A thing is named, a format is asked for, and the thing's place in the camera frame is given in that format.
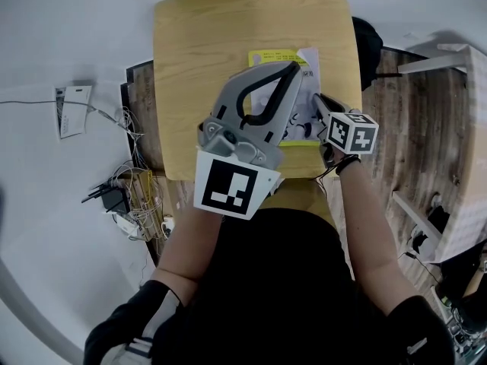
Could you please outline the brown cardboard box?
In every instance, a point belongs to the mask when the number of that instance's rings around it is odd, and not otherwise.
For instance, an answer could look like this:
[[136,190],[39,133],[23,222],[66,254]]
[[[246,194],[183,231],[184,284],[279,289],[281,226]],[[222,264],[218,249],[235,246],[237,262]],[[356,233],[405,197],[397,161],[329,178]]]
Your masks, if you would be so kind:
[[163,240],[161,223],[164,215],[173,216],[166,190],[166,180],[151,170],[131,169],[123,180],[129,197],[129,221],[139,225],[141,240]]

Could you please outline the black router with antennas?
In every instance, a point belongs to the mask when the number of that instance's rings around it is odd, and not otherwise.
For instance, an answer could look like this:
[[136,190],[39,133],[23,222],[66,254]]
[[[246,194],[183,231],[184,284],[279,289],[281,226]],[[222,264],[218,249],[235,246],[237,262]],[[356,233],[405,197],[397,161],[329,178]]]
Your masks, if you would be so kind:
[[101,183],[84,198],[81,203],[100,198],[107,214],[128,214],[130,212],[129,197],[126,190],[113,179]]

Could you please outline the yellow covered booklet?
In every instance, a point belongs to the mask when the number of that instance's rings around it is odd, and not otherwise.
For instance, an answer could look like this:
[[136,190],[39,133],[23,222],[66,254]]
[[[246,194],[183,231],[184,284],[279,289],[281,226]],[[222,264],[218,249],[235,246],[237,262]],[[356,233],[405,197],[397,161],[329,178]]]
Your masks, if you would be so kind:
[[317,106],[312,102],[313,95],[320,92],[321,84],[318,49],[253,50],[248,53],[248,59],[250,67],[269,62],[297,62],[300,65],[303,79],[280,145],[318,146],[317,134],[322,125],[317,120]]

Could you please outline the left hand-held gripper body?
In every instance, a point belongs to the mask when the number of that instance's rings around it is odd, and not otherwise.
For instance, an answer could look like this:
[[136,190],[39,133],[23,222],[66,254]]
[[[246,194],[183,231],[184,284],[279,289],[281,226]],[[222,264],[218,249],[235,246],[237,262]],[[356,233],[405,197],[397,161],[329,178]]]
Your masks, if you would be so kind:
[[198,139],[193,205],[251,219],[280,179],[284,153],[213,116],[199,126]]

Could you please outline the person's right forearm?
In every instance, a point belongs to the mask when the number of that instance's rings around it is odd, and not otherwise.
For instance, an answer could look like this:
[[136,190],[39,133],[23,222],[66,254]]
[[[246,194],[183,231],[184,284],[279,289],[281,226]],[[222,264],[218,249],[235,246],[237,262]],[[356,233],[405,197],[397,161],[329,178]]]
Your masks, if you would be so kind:
[[341,171],[339,178],[355,280],[388,315],[418,291],[399,267],[392,230],[364,167],[354,161]]

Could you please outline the white network device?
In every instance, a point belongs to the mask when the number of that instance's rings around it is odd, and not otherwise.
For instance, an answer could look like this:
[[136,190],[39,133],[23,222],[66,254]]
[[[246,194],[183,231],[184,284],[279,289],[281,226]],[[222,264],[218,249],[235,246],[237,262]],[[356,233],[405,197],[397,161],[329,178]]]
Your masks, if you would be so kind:
[[139,225],[125,219],[119,214],[114,215],[114,220],[119,229],[131,240],[141,240]]

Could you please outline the person's left forearm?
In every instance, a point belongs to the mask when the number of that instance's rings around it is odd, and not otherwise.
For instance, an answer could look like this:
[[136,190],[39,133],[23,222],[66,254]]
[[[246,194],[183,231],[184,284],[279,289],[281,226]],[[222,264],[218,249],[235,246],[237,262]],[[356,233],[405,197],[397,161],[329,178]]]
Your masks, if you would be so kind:
[[223,216],[186,206],[165,243],[151,279],[165,284],[186,306],[212,260]]

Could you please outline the black wristband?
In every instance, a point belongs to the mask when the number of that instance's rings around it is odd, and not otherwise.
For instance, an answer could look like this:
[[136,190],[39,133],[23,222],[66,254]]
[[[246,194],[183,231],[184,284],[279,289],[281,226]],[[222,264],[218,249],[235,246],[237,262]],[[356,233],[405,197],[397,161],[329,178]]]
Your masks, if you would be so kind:
[[361,162],[361,158],[357,154],[344,156],[339,163],[337,163],[335,171],[336,175],[340,176],[341,172],[351,163]]

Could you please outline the white wall socket panel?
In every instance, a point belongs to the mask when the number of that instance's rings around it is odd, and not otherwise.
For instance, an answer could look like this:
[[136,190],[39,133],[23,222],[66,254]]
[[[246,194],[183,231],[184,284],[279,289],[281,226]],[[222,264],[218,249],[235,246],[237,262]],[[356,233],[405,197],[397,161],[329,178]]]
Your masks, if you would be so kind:
[[91,90],[92,86],[57,87],[55,89],[60,139],[85,133]]

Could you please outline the black backpack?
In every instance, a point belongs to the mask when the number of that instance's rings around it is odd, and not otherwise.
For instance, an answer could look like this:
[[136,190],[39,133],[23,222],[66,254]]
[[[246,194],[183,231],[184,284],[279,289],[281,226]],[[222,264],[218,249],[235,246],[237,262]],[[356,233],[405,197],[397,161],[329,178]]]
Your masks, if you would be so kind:
[[369,88],[377,78],[377,67],[381,60],[383,40],[367,21],[353,17],[352,23],[358,51],[361,90]]

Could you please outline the table with checkered cloth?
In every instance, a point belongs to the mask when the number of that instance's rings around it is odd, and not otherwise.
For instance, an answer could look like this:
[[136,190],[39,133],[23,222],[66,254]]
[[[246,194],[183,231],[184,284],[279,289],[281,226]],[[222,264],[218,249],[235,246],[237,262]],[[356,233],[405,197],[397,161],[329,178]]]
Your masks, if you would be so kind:
[[469,122],[465,162],[456,200],[443,231],[399,191],[393,200],[426,235],[416,255],[422,262],[440,264],[487,240],[487,55],[466,43],[440,43],[443,56],[398,67],[400,74],[441,68],[466,69]]

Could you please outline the person's right hand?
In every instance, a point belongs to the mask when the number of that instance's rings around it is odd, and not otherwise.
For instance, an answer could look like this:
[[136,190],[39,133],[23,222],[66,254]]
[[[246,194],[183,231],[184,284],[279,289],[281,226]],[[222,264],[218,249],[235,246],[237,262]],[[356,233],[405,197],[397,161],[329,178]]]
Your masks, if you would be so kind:
[[325,144],[321,146],[320,155],[323,159],[324,166],[327,169],[337,165],[345,156],[342,151],[335,148],[331,144]]

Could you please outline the person's yellow trousers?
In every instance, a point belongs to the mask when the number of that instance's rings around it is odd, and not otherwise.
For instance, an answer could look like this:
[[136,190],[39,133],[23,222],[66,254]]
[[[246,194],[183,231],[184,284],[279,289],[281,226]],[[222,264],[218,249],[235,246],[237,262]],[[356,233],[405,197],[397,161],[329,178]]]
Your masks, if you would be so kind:
[[321,217],[336,228],[326,193],[317,182],[308,179],[285,179],[274,193],[265,199],[260,208],[287,208],[306,211]]

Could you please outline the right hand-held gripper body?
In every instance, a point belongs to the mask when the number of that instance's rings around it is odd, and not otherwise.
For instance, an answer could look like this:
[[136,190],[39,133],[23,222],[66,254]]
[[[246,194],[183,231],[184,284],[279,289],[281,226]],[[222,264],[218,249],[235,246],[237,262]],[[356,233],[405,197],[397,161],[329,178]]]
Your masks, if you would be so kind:
[[345,155],[371,154],[379,125],[362,113],[329,113],[328,129],[317,136],[320,146],[331,144]]

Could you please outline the person's black shirt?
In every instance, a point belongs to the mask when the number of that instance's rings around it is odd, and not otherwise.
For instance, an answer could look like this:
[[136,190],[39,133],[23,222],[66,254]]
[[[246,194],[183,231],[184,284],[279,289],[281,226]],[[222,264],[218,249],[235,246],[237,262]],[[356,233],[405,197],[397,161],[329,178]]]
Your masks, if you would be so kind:
[[452,337],[420,296],[389,315],[352,279],[335,229],[306,211],[226,218],[189,305],[150,280],[88,336],[83,365],[454,365]]

